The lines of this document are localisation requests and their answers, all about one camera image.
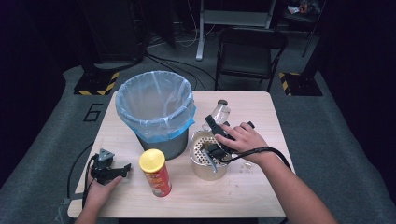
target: hazard tape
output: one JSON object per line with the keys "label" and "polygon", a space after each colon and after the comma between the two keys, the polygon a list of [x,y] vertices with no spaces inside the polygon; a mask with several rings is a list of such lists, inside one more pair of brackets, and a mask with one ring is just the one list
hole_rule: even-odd
{"label": "hazard tape", "polygon": [[285,91],[286,95],[291,95],[291,91],[289,88],[289,84],[286,81],[286,74],[288,75],[294,75],[294,76],[299,76],[299,73],[279,73],[280,81],[282,83],[283,91]]}
{"label": "hazard tape", "polygon": [[74,94],[76,95],[109,95],[111,90],[113,90],[114,85],[116,84],[117,77],[119,77],[120,73],[116,73],[110,79],[110,82],[107,85],[105,91],[75,91]]}

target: person's left hand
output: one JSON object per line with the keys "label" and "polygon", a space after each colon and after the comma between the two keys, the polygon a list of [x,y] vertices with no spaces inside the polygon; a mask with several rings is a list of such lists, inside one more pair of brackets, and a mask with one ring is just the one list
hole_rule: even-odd
{"label": "person's left hand", "polygon": [[107,202],[113,189],[121,182],[121,180],[122,176],[117,176],[108,184],[101,185],[96,180],[93,180],[91,175],[88,175],[88,184],[91,184],[91,186],[88,191],[85,206],[100,210]]}

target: forearm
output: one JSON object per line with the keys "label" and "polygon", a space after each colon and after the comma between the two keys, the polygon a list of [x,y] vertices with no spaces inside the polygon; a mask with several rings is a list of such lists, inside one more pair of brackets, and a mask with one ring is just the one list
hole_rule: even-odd
{"label": "forearm", "polygon": [[274,153],[259,163],[291,223],[336,223],[321,199]]}
{"label": "forearm", "polygon": [[79,214],[75,224],[95,224],[100,209],[96,207],[84,207]]}

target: gray trash can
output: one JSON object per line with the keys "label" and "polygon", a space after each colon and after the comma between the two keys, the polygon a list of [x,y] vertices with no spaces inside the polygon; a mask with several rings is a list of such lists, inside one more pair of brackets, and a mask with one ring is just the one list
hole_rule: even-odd
{"label": "gray trash can", "polygon": [[186,149],[196,109],[186,78],[167,71],[132,77],[121,85],[116,108],[144,150],[158,148],[171,160]]}

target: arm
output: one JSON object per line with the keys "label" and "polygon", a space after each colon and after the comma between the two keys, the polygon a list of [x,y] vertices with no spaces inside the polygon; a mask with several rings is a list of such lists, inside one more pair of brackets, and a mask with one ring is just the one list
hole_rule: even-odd
{"label": "arm", "polygon": [[[226,139],[219,134],[216,134],[216,139],[238,152],[256,147],[268,147],[265,140],[246,123],[233,129],[226,125],[221,125],[221,128],[229,133],[235,141]],[[271,152],[255,153],[245,159],[262,168],[291,223],[337,223],[314,191],[295,175],[276,154]]]}
{"label": "arm", "polygon": [[79,214],[76,224],[94,224],[103,205],[107,202],[113,189],[121,182],[122,176],[117,176],[107,185],[101,185],[96,180],[92,180],[89,175],[88,183],[91,183],[87,201]]}

